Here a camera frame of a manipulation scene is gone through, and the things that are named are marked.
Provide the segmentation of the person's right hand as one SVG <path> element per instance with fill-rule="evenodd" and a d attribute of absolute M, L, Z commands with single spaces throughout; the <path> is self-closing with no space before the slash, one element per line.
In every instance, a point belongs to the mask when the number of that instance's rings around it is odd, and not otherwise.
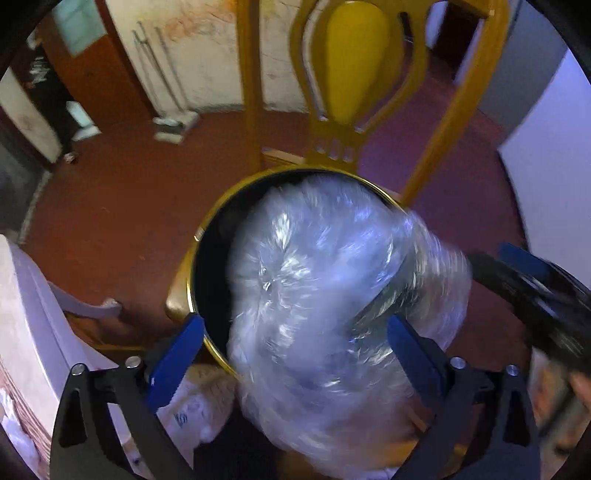
<path fill-rule="evenodd" d="M 557 448 L 573 448 L 560 441 L 578 441 L 590 420 L 590 410 L 575 393 L 571 374 L 570 369 L 541 350 L 533 350 L 528 389 L 544 461 L 559 458 Z"/>

